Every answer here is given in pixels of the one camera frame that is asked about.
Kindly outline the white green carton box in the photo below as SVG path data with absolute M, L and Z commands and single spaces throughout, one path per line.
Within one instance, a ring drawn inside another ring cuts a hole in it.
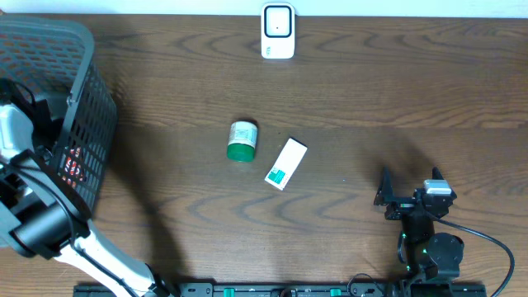
M 264 181 L 283 191 L 307 151 L 305 145 L 295 139 L 288 139 Z

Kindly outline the green lid white jar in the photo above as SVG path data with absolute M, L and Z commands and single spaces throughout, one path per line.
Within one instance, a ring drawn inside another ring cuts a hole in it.
M 258 128 L 250 121 L 235 121 L 230 126 L 227 158 L 251 162 L 255 158 Z

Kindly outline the orange snack bar wrapper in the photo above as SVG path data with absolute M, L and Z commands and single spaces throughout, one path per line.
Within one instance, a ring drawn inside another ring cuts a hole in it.
M 71 148 L 61 169 L 62 180 L 75 189 L 84 181 L 83 151 L 80 147 Z

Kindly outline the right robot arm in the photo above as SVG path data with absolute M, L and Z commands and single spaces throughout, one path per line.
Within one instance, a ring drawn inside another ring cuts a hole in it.
M 450 233 L 438 233 L 434 227 L 449 213 L 455 198 L 436 167 L 432 177 L 411 196 L 396 196 L 389 170 L 382 171 L 374 204 L 386 208 L 387 220 L 402 224 L 398 258 L 408 269 L 407 276 L 386 286 L 386 296 L 455 296 L 453 280 L 460 276 L 464 242 Z

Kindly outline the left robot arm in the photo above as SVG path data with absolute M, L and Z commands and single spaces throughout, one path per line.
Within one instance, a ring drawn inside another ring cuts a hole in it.
M 77 193 L 83 170 L 69 150 L 60 177 L 48 161 L 63 118 L 25 85 L 1 81 L 1 237 L 24 257 L 40 256 L 90 275 L 116 296 L 178 296 L 146 263 L 129 257 L 92 222 Z

